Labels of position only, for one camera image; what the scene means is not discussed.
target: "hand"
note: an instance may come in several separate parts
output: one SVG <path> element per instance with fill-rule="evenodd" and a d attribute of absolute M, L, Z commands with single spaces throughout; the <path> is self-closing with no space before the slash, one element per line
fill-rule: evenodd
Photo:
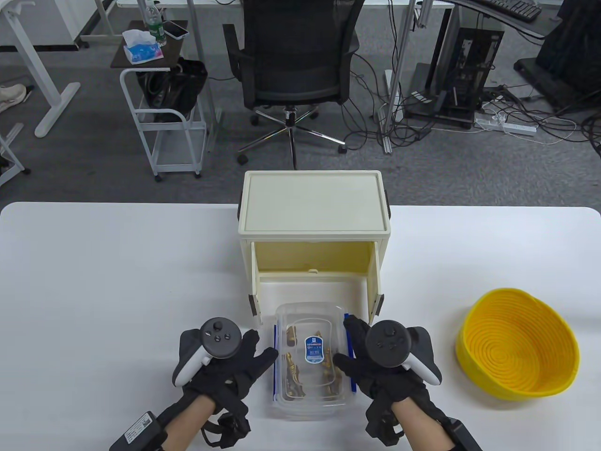
<path fill-rule="evenodd" d="M 365 347 L 365 336 L 370 327 L 365 321 L 350 315 L 344 320 L 344 327 L 350 334 L 356 358 L 336 354 L 333 362 L 348 377 L 355 380 L 363 393 L 372 399 L 386 394 L 390 405 L 410 397 L 431 418 L 439 421 L 447 418 L 434 406 L 423 380 L 417 374 L 411 370 L 407 371 L 402 366 L 384 368 L 369 357 Z"/>
<path fill-rule="evenodd" d="M 185 331 L 180 338 L 180 354 L 184 354 L 185 341 L 200 333 L 198 329 Z M 184 385 L 183 396 L 175 404 L 168 407 L 157 420 L 162 425 L 168 425 L 174 418 L 187 409 L 192 402 L 202 394 L 215 403 L 217 414 L 224 407 L 238 416 L 244 417 L 248 408 L 242 403 L 251 386 L 256 380 L 273 365 L 278 358 L 278 351 L 267 348 L 261 355 L 255 357 L 259 334 L 256 330 L 249 330 L 242 337 L 238 352 L 230 358 L 214 358 L 207 366 L 203 366 Z"/>
<path fill-rule="evenodd" d="M 203 366 L 192 380 L 184 385 L 186 392 L 206 394 L 217 404 L 218 412 L 221 409 L 219 400 L 215 395 L 223 387 L 227 387 L 238 399 L 244 399 L 256 380 L 269 369 L 278 358 L 278 351 L 267 348 L 262 354 L 255 357 L 259 334 L 256 330 L 249 330 L 242 337 L 238 352 L 230 358 L 214 358 L 207 366 Z"/>

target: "smartphone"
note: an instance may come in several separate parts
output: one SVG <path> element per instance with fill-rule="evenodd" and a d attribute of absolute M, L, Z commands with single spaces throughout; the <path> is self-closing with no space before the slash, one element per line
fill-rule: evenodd
<path fill-rule="evenodd" d="M 180 27 L 171 20 L 167 20 L 165 23 L 163 23 L 163 29 L 165 30 L 166 35 L 171 36 L 173 39 L 177 40 L 184 39 L 190 34 L 188 30 Z"/>

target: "black office chair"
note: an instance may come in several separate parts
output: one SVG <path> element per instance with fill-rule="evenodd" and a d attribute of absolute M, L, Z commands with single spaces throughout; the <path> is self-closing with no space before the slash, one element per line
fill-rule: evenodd
<path fill-rule="evenodd" d="M 317 117 L 317 105 L 349 98 L 350 60 L 359 49 L 355 23 L 364 0 L 243 0 L 244 43 L 240 50 L 236 29 L 224 25 L 225 44 L 232 74 L 242 82 L 244 106 L 277 122 L 280 128 L 247 144 L 245 152 L 283 132 L 288 132 L 292 164 L 296 169 L 294 132 L 324 138 L 346 153 L 344 141 L 298 125 Z M 258 110 L 259 106 L 283 106 L 285 120 Z M 309 105 L 297 115 L 297 106 Z M 238 163 L 248 158 L 243 153 Z"/>

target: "white cabinet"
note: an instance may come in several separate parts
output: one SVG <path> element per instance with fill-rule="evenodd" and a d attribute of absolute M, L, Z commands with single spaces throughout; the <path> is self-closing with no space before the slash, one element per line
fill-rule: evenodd
<path fill-rule="evenodd" d="M 369 323 L 379 314 L 390 237 L 379 171 L 249 171 L 239 235 L 259 322 L 303 300 L 335 302 Z"/>

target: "gray floor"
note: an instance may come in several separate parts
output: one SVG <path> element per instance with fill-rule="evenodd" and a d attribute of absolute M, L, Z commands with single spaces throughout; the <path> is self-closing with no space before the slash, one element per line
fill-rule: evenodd
<path fill-rule="evenodd" d="M 428 61 L 432 54 L 441 12 L 435 11 L 433 16 L 427 30 L 412 34 L 407 69 L 418 61 Z M 133 17 L 135 11 L 115 9 L 112 20 L 123 29 Z M 220 18 L 203 20 L 223 23 Z M 221 42 L 218 27 L 207 30 L 209 41 Z M 392 46 L 386 10 L 362 13 L 358 34 L 359 53 L 375 66 L 382 88 L 381 74 L 389 67 Z M 211 42 L 207 44 L 204 35 L 203 41 L 209 52 L 210 74 L 230 76 L 223 52 L 211 53 Z M 489 85 L 523 83 L 513 71 L 513 63 L 535 56 L 537 49 L 508 29 Z M 0 114 L 2 133 L 17 121 L 26 124 L 13 150 L 32 169 L 30 176 L 19 175 L 0 188 L 0 208 L 15 201 L 235 203 L 246 170 L 290 168 L 284 138 L 249 153 L 249 164 L 238 166 L 236 149 L 272 126 L 265 122 L 256 128 L 250 126 L 238 82 L 213 82 L 215 98 L 225 114 L 223 130 L 216 148 L 207 155 L 202 179 L 168 174 L 162 183 L 155 183 L 118 84 L 118 71 L 108 68 L 113 52 L 113 48 L 93 45 L 80 52 L 42 55 L 57 86 L 81 81 L 82 88 L 43 139 L 33 134 L 47 110 L 41 92 L 35 91 L 25 104 Z M 373 86 L 367 66 L 360 61 L 353 66 Z M 0 80 L 25 74 L 18 54 L 0 54 Z M 371 114 L 371 98 L 355 82 L 351 97 L 366 116 Z M 310 125 L 336 137 L 346 134 L 337 105 L 324 106 Z M 544 133 L 536 139 L 554 140 Z M 497 132 L 435 130 L 391 156 L 384 155 L 373 141 L 348 155 L 339 155 L 335 146 L 302 135 L 297 147 L 301 169 L 380 170 L 394 204 L 589 206 L 601 210 L 601 161 L 588 143 L 544 146 Z"/>

